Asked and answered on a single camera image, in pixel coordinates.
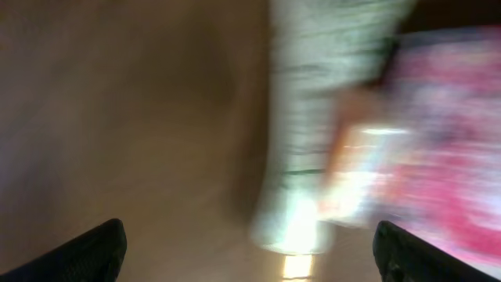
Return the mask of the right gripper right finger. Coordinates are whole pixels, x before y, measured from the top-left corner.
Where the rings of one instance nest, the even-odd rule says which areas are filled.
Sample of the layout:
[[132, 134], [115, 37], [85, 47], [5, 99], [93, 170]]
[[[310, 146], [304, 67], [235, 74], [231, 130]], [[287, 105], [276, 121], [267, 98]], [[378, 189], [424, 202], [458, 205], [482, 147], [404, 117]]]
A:
[[389, 221], [373, 238], [382, 282], [500, 282]]

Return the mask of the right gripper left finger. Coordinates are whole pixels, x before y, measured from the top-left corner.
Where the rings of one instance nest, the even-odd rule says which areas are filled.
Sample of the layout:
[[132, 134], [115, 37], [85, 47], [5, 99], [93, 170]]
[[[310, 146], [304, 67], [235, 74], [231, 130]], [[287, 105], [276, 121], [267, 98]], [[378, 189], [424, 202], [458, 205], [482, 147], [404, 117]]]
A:
[[1, 282], [115, 282], [127, 251], [123, 222], [110, 219], [1, 275]]

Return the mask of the red purple pad package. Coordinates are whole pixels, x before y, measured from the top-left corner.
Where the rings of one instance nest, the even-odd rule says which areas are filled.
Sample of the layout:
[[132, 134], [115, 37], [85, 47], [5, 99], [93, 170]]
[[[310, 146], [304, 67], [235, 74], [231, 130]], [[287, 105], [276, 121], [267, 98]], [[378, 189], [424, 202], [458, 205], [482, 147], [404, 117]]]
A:
[[337, 130], [319, 216], [388, 220], [500, 273], [500, 28], [404, 34]]

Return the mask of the white floral cream tube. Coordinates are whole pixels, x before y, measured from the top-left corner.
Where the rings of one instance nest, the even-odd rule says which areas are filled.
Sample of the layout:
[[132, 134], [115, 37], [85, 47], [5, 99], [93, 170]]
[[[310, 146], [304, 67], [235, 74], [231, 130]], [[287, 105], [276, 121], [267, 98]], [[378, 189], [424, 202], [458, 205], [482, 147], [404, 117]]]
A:
[[323, 253], [317, 199], [337, 90], [375, 78], [409, 0], [272, 0], [269, 152], [251, 238], [285, 255]]

